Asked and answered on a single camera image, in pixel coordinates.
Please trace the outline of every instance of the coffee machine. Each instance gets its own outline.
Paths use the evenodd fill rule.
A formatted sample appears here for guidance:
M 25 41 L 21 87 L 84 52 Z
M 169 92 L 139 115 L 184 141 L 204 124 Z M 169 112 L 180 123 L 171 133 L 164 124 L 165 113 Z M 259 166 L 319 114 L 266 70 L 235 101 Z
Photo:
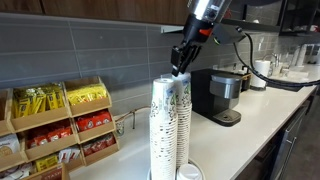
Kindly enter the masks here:
M 203 69 L 191 72 L 192 110 L 222 125 L 240 122 L 232 110 L 239 102 L 242 78 L 231 72 Z

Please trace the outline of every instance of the snack rack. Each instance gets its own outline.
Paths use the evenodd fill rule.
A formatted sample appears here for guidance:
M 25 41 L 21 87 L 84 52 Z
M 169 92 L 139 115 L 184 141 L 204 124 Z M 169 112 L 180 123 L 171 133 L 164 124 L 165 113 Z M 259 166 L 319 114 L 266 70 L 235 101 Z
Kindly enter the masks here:
M 101 81 L 101 78 L 98 76 L 87 77 L 82 79 L 65 81 L 61 84 L 61 94 L 63 94 L 62 99 L 64 107 L 19 118 L 14 118 L 12 116 L 13 89 L 6 89 L 0 91 L 0 135 L 3 136 L 10 133 L 19 133 L 19 135 L 23 137 L 20 142 L 20 152 L 1 157 L 0 172 L 25 162 L 37 160 L 39 158 L 42 158 L 44 156 L 60 151 L 64 148 L 70 147 L 75 144 L 79 144 L 80 146 L 80 158 L 77 158 L 65 165 L 62 165 L 68 171 L 72 171 L 79 167 L 93 164 L 96 161 L 101 160 L 119 150 L 119 143 L 115 135 L 114 137 L 116 144 L 113 144 L 87 157 L 84 156 L 81 145 L 82 143 L 97 138 L 99 136 L 105 135 L 110 132 L 113 133 L 116 130 L 114 120 L 83 132 L 78 132 L 76 128 L 76 117 L 96 112 L 99 110 L 108 109 L 112 106 L 110 94 L 107 91 L 107 88 L 105 88 L 103 82 Z M 106 90 L 107 98 L 96 99 L 93 101 L 84 102 L 71 106 L 67 101 L 68 90 L 90 84 L 101 84 Z M 73 134 L 41 146 L 37 146 L 31 149 L 27 148 L 26 138 L 24 137 L 25 134 L 27 134 L 26 132 L 28 132 L 28 130 L 46 124 L 62 121 L 65 119 L 69 119 Z

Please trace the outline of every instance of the countertop appliance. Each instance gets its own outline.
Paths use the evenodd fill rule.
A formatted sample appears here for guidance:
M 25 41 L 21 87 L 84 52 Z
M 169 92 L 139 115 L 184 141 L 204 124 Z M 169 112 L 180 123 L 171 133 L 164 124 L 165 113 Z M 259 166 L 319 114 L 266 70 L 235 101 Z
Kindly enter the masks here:
M 191 72 L 192 110 L 222 125 L 233 126 L 241 114 L 238 104 L 242 78 L 226 71 L 203 69 Z
M 301 122 L 305 117 L 309 101 L 306 101 L 291 117 L 282 130 L 281 144 L 273 165 L 270 180 L 282 180 L 290 159 L 292 149 L 297 140 Z

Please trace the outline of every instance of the gray tile backsplash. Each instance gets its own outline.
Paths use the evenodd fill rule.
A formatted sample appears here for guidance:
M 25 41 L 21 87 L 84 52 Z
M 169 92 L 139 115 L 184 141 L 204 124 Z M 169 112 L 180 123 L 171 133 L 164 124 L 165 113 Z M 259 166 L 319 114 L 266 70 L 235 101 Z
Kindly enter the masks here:
M 303 42 L 274 33 L 252 37 L 254 58 Z M 122 114 L 150 105 L 152 81 L 171 73 L 171 48 L 182 38 L 160 33 L 157 25 L 0 17 L 0 88 L 99 75 L 111 93 L 112 113 Z M 232 44 L 209 39 L 202 45 L 188 71 L 239 64 Z M 248 62 L 249 41 L 238 49 Z

